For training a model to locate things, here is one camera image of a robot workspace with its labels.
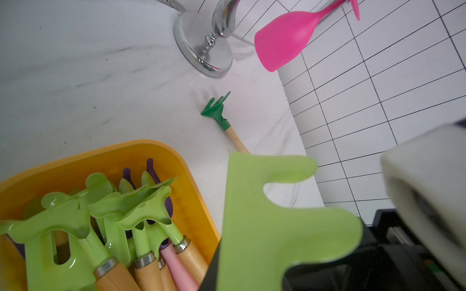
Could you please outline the light green leaf rake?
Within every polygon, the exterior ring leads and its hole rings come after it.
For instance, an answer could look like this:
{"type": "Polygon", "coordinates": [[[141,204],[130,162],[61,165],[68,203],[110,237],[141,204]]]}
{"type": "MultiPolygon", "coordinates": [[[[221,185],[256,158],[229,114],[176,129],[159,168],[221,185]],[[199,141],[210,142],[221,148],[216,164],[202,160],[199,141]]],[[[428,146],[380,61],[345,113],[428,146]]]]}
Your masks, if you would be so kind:
{"type": "Polygon", "coordinates": [[[125,230],[130,230],[147,219],[155,221],[171,240],[175,254],[200,287],[207,273],[208,264],[194,243],[179,231],[165,208],[165,201],[172,193],[171,184],[173,182],[173,179],[169,179],[150,186],[149,196],[128,211],[117,224],[125,230]]]}

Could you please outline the dark green claw rake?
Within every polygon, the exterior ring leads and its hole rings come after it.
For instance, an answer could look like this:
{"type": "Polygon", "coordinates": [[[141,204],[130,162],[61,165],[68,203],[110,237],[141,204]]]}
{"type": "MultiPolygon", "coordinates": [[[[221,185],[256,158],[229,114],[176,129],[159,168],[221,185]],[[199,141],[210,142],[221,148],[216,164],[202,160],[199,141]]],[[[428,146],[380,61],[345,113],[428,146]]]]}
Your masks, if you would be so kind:
{"type": "Polygon", "coordinates": [[[221,96],[219,99],[211,98],[201,111],[201,115],[214,119],[224,133],[226,133],[228,138],[233,142],[235,148],[239,152],[243,154],[250,154],[249,150],[235,133],[235,130],[231,127],[229,121],[223,117],[224,102],[230,94],[231,92],[228,92],[225,96],[221,96]]]}

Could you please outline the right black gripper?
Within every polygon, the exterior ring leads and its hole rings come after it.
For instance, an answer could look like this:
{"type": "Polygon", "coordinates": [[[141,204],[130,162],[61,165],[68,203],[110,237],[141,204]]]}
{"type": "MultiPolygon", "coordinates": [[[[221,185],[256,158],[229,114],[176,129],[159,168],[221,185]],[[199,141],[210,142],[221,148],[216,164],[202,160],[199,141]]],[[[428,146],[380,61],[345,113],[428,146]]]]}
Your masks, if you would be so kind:
{"type": "Polygon", "coordinates": [[[394,209],[378,210],[360,245],[337,261],[288,269],[284,291],[463,291],[394,209]]]}

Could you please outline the light green fork wooden handle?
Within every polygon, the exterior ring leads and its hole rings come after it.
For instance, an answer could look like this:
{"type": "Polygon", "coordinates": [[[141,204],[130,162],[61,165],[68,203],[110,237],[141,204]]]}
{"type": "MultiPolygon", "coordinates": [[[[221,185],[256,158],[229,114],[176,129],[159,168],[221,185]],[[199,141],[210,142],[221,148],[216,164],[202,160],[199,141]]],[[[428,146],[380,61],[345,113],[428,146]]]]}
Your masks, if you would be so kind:
{"type": "Polygon", "coordinates": [[[95,291],[95,277],[76,239],[69,241],[70,258],[58,264],[55,234],[47,232],[24,245],[29,291],[95,291]]]}

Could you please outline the yellow plastic storage box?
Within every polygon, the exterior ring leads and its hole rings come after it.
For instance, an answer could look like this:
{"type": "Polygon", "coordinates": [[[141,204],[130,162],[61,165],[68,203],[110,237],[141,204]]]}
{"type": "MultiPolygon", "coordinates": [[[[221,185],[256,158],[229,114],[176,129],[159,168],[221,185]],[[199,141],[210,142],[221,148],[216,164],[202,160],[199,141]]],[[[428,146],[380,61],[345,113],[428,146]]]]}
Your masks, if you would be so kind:
{"type": "MultiPolygon", "coordinates": [[[[169,198],[173,204],[172,220],[186,235],[209,265],[220,240],[220,234],[184,159],[169,146],[151,140],[136,140],[94,150],[51,162],[15,175],[1,183],[1,222],[24,220],[43,210],[42,198],[52,192],[75,195],[86,189],[86,179],[103,173],[117,191],[123,169],[131,170],[136,189],[154,183],[147,172],[151,158],[161,183],[173,179],[169,198]]],[[[148,238],[158,252],[160,273],[175,280],[162,256],[162,243],[171,243],[166,233],[153,220],[147,219],[148,238]]],[[[105,246],[98,223],[91,216],[95,233],[105,246]]],[[[24,245],[1,234],[1,289],[28,291],[24,245]]]]}

